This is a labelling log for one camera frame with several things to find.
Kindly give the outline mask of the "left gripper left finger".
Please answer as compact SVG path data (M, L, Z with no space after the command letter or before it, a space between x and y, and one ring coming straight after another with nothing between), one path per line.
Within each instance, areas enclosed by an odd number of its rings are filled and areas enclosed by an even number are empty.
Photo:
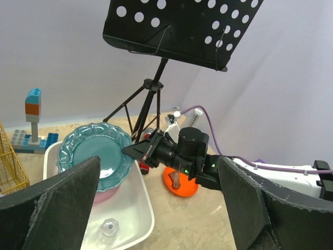
M1 197L1 249L80 249L100 176L100 158Z

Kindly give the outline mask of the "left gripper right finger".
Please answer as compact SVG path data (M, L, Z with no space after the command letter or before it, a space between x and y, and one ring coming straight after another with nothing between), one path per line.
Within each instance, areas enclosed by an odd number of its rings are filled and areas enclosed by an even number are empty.
M263 178L226 157L219 178L237 249L332 249L332 202Z

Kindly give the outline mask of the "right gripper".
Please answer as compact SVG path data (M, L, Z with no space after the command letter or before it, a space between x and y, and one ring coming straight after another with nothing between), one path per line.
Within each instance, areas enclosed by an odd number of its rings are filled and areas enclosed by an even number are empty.
M209 136L197 128L180 130L178 142L174 142L167 132L154 131L150 137L126 146L122 152L135 160L157 167L160 163L179 172L200 172L208 150Z

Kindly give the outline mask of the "teal scalloped plate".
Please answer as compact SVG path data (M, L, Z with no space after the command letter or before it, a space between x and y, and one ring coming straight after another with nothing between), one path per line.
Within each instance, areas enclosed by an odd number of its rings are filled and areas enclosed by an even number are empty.
M79 126L63 140L57 167L64 172L90 157L100 158L98 192L114 189L129 175L134 159L122 152L132 145L131 137L120 127L106 122Z

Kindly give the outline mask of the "pink plate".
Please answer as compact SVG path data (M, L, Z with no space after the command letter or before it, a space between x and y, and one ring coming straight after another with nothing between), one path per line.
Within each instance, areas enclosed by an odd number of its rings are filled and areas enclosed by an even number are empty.
M115 193L118 191L120 185L117 187L114 187L112 189L108 189L104 192L96 192L94 201L93 201L93 206L102 203L106 200L108 200L109 198L111 198L113 195L115 195Z

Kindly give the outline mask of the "orange plate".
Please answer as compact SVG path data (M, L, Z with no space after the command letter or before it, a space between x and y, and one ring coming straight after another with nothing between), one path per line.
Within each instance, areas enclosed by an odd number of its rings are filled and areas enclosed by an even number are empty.
M180 187L178 189L174 189L172 186L172 179L169 176L170 173L174 172L175 170L170 167L165 167L163 172L163 180L166 187L175 195L180 197L191 197L195 195L199 189L199 185L195 183L196 179L192 179L188 181L188 176L180 173Z

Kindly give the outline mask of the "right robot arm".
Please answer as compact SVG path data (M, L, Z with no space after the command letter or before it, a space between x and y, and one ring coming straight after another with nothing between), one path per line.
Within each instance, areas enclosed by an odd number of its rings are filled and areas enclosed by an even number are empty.
M221 190L219 161L229 159L241 169L249 170L272 182L296 192L332 200L332 169L322 160L308 166L281 166L250 162L240 156L209 155L209 136L197 128L182 128L178 141L167 132L155 129L153 133L133 145L123 148L123 153L144 165L156 168L164 164L211 190Z

